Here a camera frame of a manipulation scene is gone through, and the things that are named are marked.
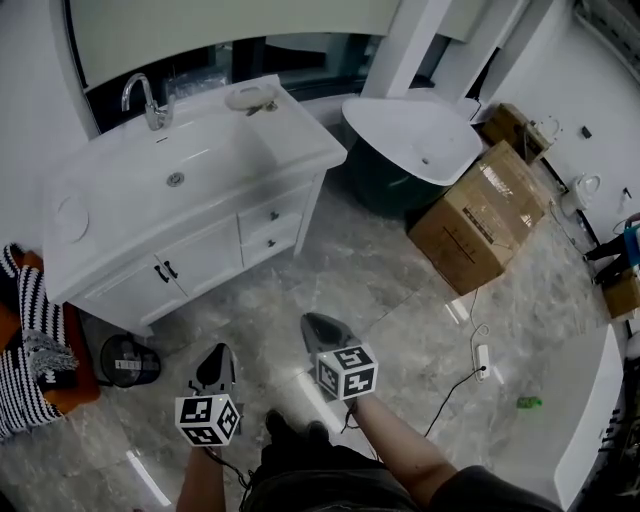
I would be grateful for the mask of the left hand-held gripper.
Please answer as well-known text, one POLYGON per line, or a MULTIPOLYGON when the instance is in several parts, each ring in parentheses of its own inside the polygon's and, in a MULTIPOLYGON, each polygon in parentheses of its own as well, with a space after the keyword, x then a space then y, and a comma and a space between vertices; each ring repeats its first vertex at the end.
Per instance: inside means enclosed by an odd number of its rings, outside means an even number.
POLYGON ((175 426, 192 447, 228 446, 240 431, 235 357, 225 343, 205 351, 190 367, 175 398, 175 426))

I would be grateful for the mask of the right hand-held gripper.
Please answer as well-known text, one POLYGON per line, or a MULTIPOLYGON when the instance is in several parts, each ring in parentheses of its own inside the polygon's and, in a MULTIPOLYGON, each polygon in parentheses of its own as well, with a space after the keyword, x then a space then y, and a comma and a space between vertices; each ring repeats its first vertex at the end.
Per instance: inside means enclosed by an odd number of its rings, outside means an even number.
POLYGON ((370 345, 345 323, 309 312, 301 317, 301 333, 319 387, 337 400, 350 400, 376 388, 379 363, 370 345))

